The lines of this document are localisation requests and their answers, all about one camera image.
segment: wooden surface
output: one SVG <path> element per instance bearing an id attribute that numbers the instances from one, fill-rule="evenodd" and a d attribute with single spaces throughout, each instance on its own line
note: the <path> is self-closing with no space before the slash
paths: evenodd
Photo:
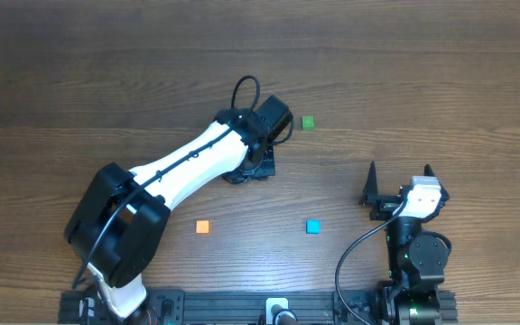
<path id="1" fill-rule="evenodd" d="M 316 131 L 269 181 L 214 180 L 173 211 L 147 285 L 331 291 L 377 224 L 357 204 L 370 161 L 388 193 L 430 163 L 452 197 L 427 226 L 454 243 L 442 288 L 462 321 L 520 322 L 520 0 L 0 0 L 0 321 L 56 321 L 94 173 L 187 143 L 248 73 Z M 368 240 L 343 286 L 386 260 Z"/>

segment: small cube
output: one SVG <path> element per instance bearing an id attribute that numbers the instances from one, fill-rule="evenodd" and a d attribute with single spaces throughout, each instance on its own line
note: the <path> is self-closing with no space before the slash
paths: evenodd
<path id="1" fill-rule="evenodd" d="M 314 131 L 314 116 L 302 117 L 302 131 Z"/>
<path id="2" fill-rule="evenodd" d="M 196 221 L 196 234 L 209 234 L 209 220 Z"/>
<path id="3" fill-rule="evenodd" d="M 306 233 L 307 234 L 319 234 L 320 233 L 320 220 L 308 220 L 306 221 Z"/>

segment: blue cube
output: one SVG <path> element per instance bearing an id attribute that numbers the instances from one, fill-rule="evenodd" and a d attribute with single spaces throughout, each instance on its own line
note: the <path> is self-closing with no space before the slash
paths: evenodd
<path id="1" fill-rule="evenodd" d="M 306 233 L 307 234 L 319 234 L 320 233 L 320 220 L 308 220 L 306 221 Z"/>

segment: green cube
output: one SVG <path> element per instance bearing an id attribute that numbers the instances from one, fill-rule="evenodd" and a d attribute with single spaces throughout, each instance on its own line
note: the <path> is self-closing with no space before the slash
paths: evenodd
<path id="1" fill-rule="evenodd" d="M 302 131 L 314 131 L 314 116 L 302 117 Z"/>

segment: orange cube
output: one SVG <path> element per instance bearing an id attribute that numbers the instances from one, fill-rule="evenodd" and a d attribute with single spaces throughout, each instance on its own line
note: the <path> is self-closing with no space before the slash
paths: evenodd
<path id="1" fill-rule="evenodd" d="M 209 234 L 209 220 L 196 220 L 196 234 Z"/>

